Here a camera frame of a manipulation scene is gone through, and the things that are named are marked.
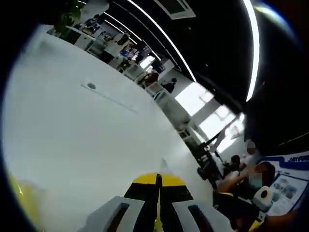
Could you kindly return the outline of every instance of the green leaves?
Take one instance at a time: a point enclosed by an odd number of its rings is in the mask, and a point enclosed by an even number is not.
[[[80,19],[81,9],[84,4],[79,3],[77,0],[68,0],[65,6],[59,20],[54,24],[57,33],[65,32],[66,26],[72,26],[75,21]]]

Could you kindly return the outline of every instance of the person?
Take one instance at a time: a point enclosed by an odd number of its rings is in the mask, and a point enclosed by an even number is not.
[[[135,59],[135,63],[136,63],[136,64],[140,64],[140,62],[141,62],[143,59],[144,59],[144,56],[143,56],[141,53],[139,53],[139,54],[137,55],[136,59]]]
[[[281,216],[266,216],[264,223],[257,231],[261,232],[287,232],[292,229],[292,222],[296,216],[297,210],[291,210],[290,212]]]
[[[109,63],[112,59],[114,59],[121,50],[129,44],[129,34],[118,34],[113,37],[111,41],[109,41],[107,47],[100,55],[100,60],[105,63]]]
[[[248,139],[246,141],[246,144],[247,144],[247,152],[249,155],[247,155],[244,159],[240,161],[240,165],[239,165],[240,171],[244,170],[248,166],[248,164],[252,160],[252,155],[256,153],[255,143],[251,139]]]
[[[240,164],[240,157],[239,155],[234,155],[231,157],[231,162],[224,163],[223,169],[223,179],[227,178],[234,178],[239,175],[239,164]]]
[[[102,37],[105,33],[106,33],[106,31],[102,31],[102,32],[100,33],[100,35],[98,35],[98,38],[99,38],[99,37]]]
[[[117,70],[120,70],[120,73],[123,73],[128,67],[130,67],[131,58],[123,59],[123,61],[116,67]]]
[[[86,20],[85,21],[86,28],[93,26],[97,22],[99,16],[100,16],[99,14],[96,14],[95,16],[93,16],[93,18]]]
[[[172,93],[172,91],[175,88],[175,84],[177,82],[176,78],[172,78],[171,82],[167,83],[167,84],[162,84],[161,86],[163,88],[165,88],[169,93]]]
[[[229,192],[245,199],[252,199],[262,186],[270,186],[275,177],[275,167],[262,162],[218,185],[218,192]]]
[[[147,77],[144,81],[144,85],[147,87],[149,85],[151,85],[154,82],[157,82],[159,78],[159,74],[157,72],[153,72],[149,75],[149,77]]]

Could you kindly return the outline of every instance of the face mask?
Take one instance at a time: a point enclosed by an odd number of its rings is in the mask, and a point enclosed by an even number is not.
[[[261,177],[249,177],[248,185],[253,189],[259,189],[263,186],[263,180]]]

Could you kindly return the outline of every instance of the desk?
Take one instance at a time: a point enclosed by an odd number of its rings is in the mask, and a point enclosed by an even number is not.
[[[96,85],[96,92],[84,83]],[[8,170],[42,190],[46,231],[77,231],[113,196],[123,196],[162,158],[195,199],[210,184],[169,120],[142,88],[80,48],[45,34],[15,64],[3,109]]]
[[[89,40],[92,40],[92,41],[95,41],[95,40],[96,40],[95,37],[93,37],[93,36],[91,36],[91,35],[88,35],[88,34],[84,33],[83,31],[78,30],[77,28],[70,27],[70,26],[66,26],[66,27],[69,28],[69,29],[71,29],[71,30],[73,30],[73,31],[75,31],[75,32],[77,32],[77,33],[79,33],[80,35],[84,36],[85,38],[88,38]]]

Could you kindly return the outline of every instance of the air vent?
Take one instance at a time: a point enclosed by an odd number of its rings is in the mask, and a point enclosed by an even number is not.
[[[154,0],[171,19],[193,18],[195,13],[185,0]]]

